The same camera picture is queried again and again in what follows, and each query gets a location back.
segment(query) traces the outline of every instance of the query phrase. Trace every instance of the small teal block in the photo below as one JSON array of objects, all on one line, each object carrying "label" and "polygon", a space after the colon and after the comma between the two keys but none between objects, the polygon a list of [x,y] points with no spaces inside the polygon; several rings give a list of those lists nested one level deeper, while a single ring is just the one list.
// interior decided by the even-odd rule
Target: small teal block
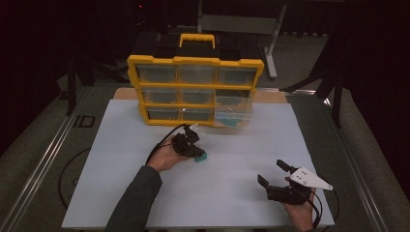
[{"label": "small teal block", "polygon": [[195,162],[200,162],[200,161],[203,161],[203,160],[205,160],[206,158],[208,158],[208,154],[207,153],[204,153],[202,156],[200,156],[200,157],[195,157]]}]

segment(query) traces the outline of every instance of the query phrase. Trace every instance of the person's hand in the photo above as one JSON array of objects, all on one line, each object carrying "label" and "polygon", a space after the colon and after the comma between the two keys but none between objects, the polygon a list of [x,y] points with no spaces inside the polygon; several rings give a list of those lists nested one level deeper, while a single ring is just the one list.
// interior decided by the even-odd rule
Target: person's hand
[{"label": "person's hand", "polygon": [[[312,193],[310,194],[310,201],[313,202],[314,192],[316,191],[315,188],[311,189]],[[289,215],[290,221],[292,222],[293,226],[297,229],[297,231],[308,231],[313,229],[313,222],[312,222],[312,206],[305,202],[303,205],[289,205],[286,203],[281,203]]]},{"label": "person's hand", "polygon": [[174,151],[171,144],[172,137],[174,137],[174,135],[170,136],[162,143],[147,163],[148,166],[154,167],[158,172],[166,171],[173,167],[177,162],[189,159]]}]

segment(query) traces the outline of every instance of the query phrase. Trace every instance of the table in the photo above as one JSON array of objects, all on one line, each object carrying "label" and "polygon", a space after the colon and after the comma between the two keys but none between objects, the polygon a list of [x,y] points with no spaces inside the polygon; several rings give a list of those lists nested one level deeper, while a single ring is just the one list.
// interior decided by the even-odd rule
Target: table
[{"label": "table", "polygon": [[[256,96],[263,102],[269,92]],[[104,228],[115,205],[148,154],[172,128],[146,126],[137,100],[110,101],[92,151],[84,165],[62,227]],[[275,227],[290,224],[278,202],[266,199],[257,174],[283,187],[288,173],[275,165],[284,160],[314,172],[308,149],[288,103],[255,103],[242,130],[201,128],[197,143],[208,153],[161,174],[163,185],[148,228]],[[334,221],[323,195],[321,225]]]}]

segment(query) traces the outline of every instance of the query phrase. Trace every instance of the dark background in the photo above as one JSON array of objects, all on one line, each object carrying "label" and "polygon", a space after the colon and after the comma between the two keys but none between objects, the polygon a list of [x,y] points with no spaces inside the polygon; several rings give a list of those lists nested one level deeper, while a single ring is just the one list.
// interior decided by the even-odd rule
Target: dark background
[{"label": "dark background", "polygon": [[[278,10],[269,2],[206,0],[203,11],[273,16]],[[405,9],[398,0],[296,1],[288,6],[280,33],[331,35],[313,72],[342,69],[343,86],[408,196],[410,19]],[[0,154],[61,94],[56,80],[67,73],[69,55],[82,83],[92,85],[93,68],[79,54],[115,67],[116,59],[130,55],[138,32],[194,26],[196,16],[196,1],[184,0],[1,0]]]}]

